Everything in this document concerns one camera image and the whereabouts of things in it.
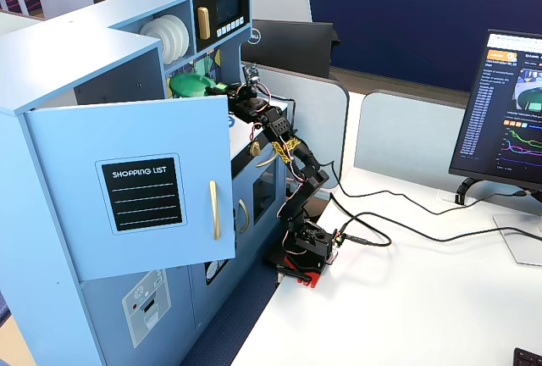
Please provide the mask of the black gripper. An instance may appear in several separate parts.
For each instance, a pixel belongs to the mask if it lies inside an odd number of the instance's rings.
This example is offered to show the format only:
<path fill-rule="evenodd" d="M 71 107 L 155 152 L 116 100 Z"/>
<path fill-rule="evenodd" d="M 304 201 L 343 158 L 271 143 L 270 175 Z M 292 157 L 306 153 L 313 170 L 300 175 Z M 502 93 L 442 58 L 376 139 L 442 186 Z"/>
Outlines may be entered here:
<path fill-rule="evenodd" d="M 270 93 L 263 84 L 241 84 L 236 82 L 226 89 L 207 88 L 208 96 L 226 96 L 229 114 L 245 123 L 269 123 Z"/>

